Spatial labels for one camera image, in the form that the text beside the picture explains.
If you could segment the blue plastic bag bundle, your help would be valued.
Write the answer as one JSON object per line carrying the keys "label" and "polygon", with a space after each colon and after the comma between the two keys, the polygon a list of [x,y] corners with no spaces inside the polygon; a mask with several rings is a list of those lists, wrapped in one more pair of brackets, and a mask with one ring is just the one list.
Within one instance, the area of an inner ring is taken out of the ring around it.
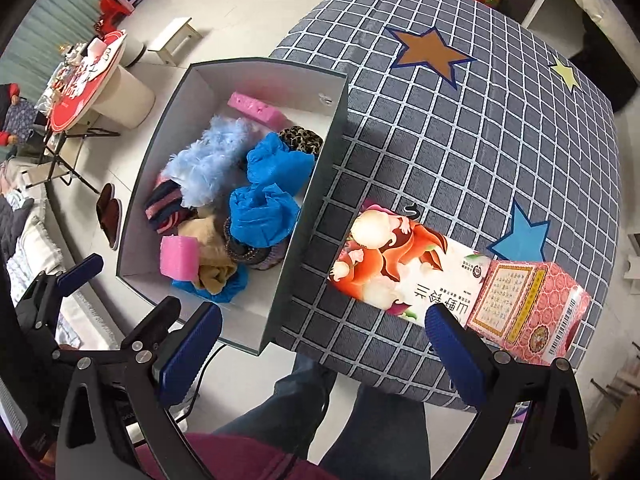
{"label": "blue plastic bag bundle", "polygon": [[246,155],[248,185],[230,195],[231,235],[260,248],[288,238],[300,211],[294,197],[312,170],[314,156],[291,151],[277,133],[268,133]]}

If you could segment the grey checkered star rug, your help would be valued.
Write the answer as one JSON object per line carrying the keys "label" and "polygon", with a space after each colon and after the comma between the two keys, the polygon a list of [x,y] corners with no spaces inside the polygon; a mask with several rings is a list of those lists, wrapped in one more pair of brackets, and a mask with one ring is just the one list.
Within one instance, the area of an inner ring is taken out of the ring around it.
{"label": "grey checkered star rug", "polygon": [[512,211],[546,222],[544,258],[590,295],[567,359],[582,362],[608,293],[620,225],[614,115],[566,58],[474,0],[323,0],[274,50],[348,80],[347,122],[276,344],[392,393],[462,408],[424,331],[326,280],[373,202],[475,249]]}

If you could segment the small white wooden stool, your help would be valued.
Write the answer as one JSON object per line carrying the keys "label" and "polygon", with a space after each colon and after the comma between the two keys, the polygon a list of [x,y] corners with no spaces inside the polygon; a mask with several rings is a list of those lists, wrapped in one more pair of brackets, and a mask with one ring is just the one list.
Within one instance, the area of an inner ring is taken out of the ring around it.
{"label": "small white wooden stool", "polygon": [[146,50],[155,53],[166,65],[176,66],[175,50],[189,40],[201,40],[203,36],[192,26],[190,16],[180,16],[171,20],[165,28],[148,44]]}

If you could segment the light blue fluffy cloth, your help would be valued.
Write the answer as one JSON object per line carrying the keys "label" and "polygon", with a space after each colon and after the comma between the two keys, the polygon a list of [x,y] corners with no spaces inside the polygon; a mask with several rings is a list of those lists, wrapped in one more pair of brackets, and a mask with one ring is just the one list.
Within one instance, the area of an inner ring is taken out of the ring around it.
{"label": "light blue fluffy cloth", "polygon": [[198,140],[169,157],[162,176],[179,185],[183,207],[203,207],[242,177],[246,154],[259,139],[246,119],[215,115]]}

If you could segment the leopard print scrunchie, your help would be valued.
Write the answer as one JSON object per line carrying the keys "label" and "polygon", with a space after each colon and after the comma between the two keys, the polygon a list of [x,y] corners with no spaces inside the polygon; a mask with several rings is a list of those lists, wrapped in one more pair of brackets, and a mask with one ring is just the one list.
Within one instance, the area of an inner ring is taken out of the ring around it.
{"label": "leopard print scrunchie", "polygon": [[311,154],[314,158],[320,155],[323,139],[311,130],[301,126],[291,126],[281,130],[278,136],[291,151]]}

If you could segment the pink navy knitted hat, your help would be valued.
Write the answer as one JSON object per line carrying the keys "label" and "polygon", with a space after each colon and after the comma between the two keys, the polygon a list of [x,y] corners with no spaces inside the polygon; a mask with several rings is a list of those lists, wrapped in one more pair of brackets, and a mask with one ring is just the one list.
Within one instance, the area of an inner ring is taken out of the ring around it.
{"label": "pink navy knitted hat", "polygon": [[181,188],[177,182],[161,174],[157,177],[153,191],[144,204],[144,214],[153,231],[160,235],[170,233],[182,222],[195,218],[197,213],[195,209],[183,206]]}

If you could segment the operator jeans legs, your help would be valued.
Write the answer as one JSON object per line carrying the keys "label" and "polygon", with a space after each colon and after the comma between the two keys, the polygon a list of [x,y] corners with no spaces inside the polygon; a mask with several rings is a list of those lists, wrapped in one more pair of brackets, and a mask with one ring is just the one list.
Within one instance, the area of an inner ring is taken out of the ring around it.
{"label": "operator jeans legs", "polygon": [[310,445],[326,417],[337,374],[299,354],[272,395],[213,433],[228,479],[428,479],[424,406],[361,385],[345,427],[318,465]]}

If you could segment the orange illustrated flat box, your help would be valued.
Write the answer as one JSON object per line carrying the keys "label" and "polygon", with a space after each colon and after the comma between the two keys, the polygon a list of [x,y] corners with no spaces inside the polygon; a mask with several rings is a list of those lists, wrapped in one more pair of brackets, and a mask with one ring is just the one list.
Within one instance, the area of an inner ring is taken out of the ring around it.
{"label": "orange illustrated flat box", "polygon": [[343,294],[422,326],[443,304],[462,325],[491,258],[401,214],[372,205],[358,214],[329,272]]}

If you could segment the tan plush cloth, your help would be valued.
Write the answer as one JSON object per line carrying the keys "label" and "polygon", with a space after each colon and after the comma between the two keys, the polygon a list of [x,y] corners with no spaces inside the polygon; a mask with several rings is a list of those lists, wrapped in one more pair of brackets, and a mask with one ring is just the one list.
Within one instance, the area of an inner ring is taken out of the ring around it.
{"label": "tan plush cloth", "polygon": [[238,270],[227,252],[226,242],[215,226],[215,217],[194,218],[178,227],[181,236],[198,241],[198,274],[192,281],[196,289],[217,295]]}

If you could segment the pink red carton box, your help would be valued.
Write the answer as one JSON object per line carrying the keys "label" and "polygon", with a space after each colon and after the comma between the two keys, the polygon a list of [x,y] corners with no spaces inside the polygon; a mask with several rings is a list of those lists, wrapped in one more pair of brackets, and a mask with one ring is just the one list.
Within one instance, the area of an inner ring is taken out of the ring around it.
{"label": "pink red carton box", "polygon": [[549,365],[567,355],[590,302],[554,262],[495,261],[466,326],[514,358]]}

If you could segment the dark knitted scrunchie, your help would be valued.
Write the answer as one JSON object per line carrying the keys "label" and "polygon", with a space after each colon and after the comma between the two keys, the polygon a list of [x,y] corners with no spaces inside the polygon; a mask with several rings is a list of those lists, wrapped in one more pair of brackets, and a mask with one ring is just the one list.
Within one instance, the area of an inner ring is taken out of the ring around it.
{"label": "dark knitted scrunchie", "polygon": [[260,248],[244,244],[231,235],[231,219],[224,222],[224,244],[229,257],[250,269],[267,271],[280,263],[288,250],[288,239],[274,246]]}

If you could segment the round red top table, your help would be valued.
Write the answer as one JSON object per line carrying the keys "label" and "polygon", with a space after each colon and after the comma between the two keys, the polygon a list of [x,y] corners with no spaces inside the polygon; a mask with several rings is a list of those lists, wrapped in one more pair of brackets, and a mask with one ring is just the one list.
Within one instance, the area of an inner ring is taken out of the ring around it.
{"label": "round red top table", "polygon": [[99,58],[88,56],[75,70],[61,96],[52,106],[49,126],[53,132],[68,131],[88,112],[96,112],[126,129],[137,128],[148,117],[155,93],[126,70],[120,61],[127,45],[124,30],[108,32]]}

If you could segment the pink sponge block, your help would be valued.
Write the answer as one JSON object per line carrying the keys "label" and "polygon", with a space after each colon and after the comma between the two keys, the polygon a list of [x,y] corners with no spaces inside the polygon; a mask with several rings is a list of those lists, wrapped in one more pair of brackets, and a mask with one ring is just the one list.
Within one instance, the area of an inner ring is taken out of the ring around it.
{"label": "pink sponge block", "polygon": [[195,237],[171,235],[160,241],[160,274],[175,281],[192,282],[198,277],[200,244]]}
{"label": "pink sponge block", "polygon": [[233,92],[228,99],[228,105],[247,118],[259,122],[272,131],[288,128],[290,121],[277,107],[261,100],[246,96],[240,92]]}

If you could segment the seated person red hat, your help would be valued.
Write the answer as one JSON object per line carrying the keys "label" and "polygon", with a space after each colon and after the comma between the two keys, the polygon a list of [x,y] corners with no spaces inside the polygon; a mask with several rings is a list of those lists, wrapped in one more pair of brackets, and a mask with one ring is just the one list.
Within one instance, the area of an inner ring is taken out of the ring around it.
{"label": "seated person red hat", "polygon": [[34,150],[43,147],[43,135],[35,126],[45,127],[47,117],[21,96],[18,84],[1,85],[1,140],[2,146],[29,146]]}

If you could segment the dark red slippers pair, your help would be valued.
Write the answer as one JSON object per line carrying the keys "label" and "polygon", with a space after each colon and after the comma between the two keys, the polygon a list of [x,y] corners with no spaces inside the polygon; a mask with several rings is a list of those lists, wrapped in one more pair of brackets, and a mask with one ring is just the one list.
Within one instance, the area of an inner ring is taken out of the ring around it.
{"label": "dark red slippers pair", "polygon": [[111,250],[116,250],[119,241],[122,203],[115,197],[115,187],[111,182],[104,184],[96,201],[96,218]]}

